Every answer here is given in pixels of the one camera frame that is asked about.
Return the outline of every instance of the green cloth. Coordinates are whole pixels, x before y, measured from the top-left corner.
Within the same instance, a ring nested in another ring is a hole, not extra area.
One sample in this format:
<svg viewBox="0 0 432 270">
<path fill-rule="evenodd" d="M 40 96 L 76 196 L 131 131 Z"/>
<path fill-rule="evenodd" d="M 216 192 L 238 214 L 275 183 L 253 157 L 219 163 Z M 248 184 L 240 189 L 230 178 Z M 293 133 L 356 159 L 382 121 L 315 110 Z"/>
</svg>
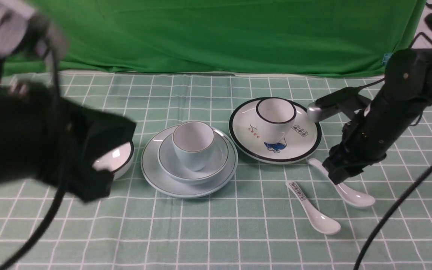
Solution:
<svg viewBox="0 0 432 270">
<path fill-rule="evenodd" d="M 425 0 L 32 0 L 70 39 L 62 69 L 372 76 Z M 40 72 L 12 58 L 6 74 Z"/>
</svg>

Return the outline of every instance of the ceramic spoon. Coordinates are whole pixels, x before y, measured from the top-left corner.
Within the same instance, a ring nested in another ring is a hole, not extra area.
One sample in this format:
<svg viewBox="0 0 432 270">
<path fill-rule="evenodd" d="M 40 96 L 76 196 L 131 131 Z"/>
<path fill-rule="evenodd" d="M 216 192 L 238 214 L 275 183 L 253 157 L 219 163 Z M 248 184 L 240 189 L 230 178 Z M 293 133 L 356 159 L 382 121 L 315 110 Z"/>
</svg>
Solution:
<svg viewBox="0 0 432 270">
<path fill-rule="evenodd" d="M 323 167 L 323 164 L 321 164 L 319 160 L 309 159 L 307 162 L 310 165 L 312 165 L 314 168 L 317 168 L 317 170 L 320 171 L 329 180 L 328 171 Z M 374 199 L 373 196 L 353 190 L 352 188 L 346 186 L 344 183 L 340 183 L 338 185 L 333 184 L 333 186 L 334 188 L 336 188 L 336 191 L 341 196 L 343 201 L 345 201 L 347 204 L 353 207 L 356 208 L 371 207 L 376 202 L 376 199 Z"/>
<path fill-rule="evenodd" d="M 299 199 L 309 218 L 309 222 L 315 230 L 328 235 L 336 234 L 341 230 L 341 225 L 336 220 L 322 214 L 311 204 L 296 181 L 286 181 L 286 186 L 293 191 L 295 196 Z"/>
</svg>

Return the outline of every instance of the plate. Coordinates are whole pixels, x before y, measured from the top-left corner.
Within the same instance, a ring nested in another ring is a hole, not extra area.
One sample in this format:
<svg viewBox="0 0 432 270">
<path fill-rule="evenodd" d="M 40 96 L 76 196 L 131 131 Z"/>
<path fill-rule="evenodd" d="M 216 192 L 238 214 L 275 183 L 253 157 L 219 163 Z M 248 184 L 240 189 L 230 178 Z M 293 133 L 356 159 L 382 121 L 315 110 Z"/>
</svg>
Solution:
<svg viewBox="0 0 432 270">
<path fill-rule="evenodd" d="M 236 146 L 248 156 L 268 164 L 292 164 L 313 154 L 321 143 L 321 125 L 311 122 L 306 108 L 291 100 L 297 114 L 288 134 L 274 145 L 259 138 L 256 105 L 261 99 L 265 97 L 249 100 L 231 114 L 229 133 Z"/>
<path fill-rule="evenodd" d="M 172 178 L 191 185 L 204 183 L 211 176 L 219 173 L 228 161 L 228 144 L 221 137 L 214 137 L 215 149 L 208 164 L 199 171 L 191 171 L 185 167 L 174 151 L 172 133 L 163 140 L 158 151 L 158 162 L 161 168 Z"/>
<path fill-rule="evenodd" d="M 213 176 L 210 181 L 202 184 L 186 184 L 176 181 L 167 175 L 158 162 L 158 148 L 177 126 L 167 128 L 156 134 L 142 153 L 141 170 L 144 179 L 157 191 L 175 198 L 199 198 L 214 193 L 225 186 L 236 172 L 238 167 L 238 152 L 233 142 L 220 130 L 213 128 L 228 145 L 228 161 L 223 170 Z"/>
</svg>

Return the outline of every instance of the table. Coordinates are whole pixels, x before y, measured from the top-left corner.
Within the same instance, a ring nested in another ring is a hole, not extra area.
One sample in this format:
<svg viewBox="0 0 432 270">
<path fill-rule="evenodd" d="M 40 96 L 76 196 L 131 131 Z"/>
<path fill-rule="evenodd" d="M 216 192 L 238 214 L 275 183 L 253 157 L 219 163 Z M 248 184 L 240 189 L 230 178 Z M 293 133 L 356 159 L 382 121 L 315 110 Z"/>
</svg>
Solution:
<svg viewBox="0 0 432 270">
<path fill-rule="evenodd" d="M 49 82 L 46 73 L 19 75 Z M 5 78 L 4 83 L 14 82 Z M 251 98 L 278 96 L 307 106 L 367 79 L 268 78 L 209 75 L 64 73 L 65 95 L 85 106 L 124 114 L 138 125 L 136 157 L 109 198 L 83 205 L 67 195 L 43 239 L 18 270 L 348 270 L 386 210 L 432 163 L 432 106 L 421 123 L 391 147 L 386 160 L 345 183 L 377 198 L 357 210 L 306 161 L 277 166 L 240 154 L 234 179 L 205 198 L 181 200 L 156 192 L 141 173 L 149 139 L 185 120 L 205 121 L 228 134 L 228 120 Z M 361 93 L 372 98 L 381 85 Z M 339 143 L 347 118 L 321 123 L 323 160 Z M 341 231 L 314 231 L 285 180 L 297 180 Z M 55 193 L 32 180 L 0 186 L 0 262 L 41 222 Z M 432 270 L 432 175 L 389 220 L 365 257 L 366 270 Z"/>
</svg>

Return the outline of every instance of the white bowl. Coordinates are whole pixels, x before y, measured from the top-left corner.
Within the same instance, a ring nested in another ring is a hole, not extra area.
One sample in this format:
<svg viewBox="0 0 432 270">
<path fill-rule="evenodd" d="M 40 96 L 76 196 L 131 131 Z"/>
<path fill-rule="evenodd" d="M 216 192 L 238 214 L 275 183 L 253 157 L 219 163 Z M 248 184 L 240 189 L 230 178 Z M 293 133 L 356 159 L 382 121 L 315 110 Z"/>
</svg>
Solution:
<svg viewBox="0 0 432 270">
<path fill-rule="evenodd" d="M 216 135 L 214 139 L 215 149 L 209 164 L 199 171 L 191 171 L 178 159 L 173 147 L 172 135 L 163 140 L 157 153 L 159 166 L 172 179 L 189 185 L 199 185 L 214 179 L 226 166 L 229 150 L 225 140 L 220 136 Z"/>
<path fill-rule="evenodd" d="M 134 144 L 130 141 L 116 147 L 97 159 L 93 164 L 93 168 L 97 171 L 104 169 L 111 171 L 116 180 L 129 170 L 133 160 Z"/>
</svg>

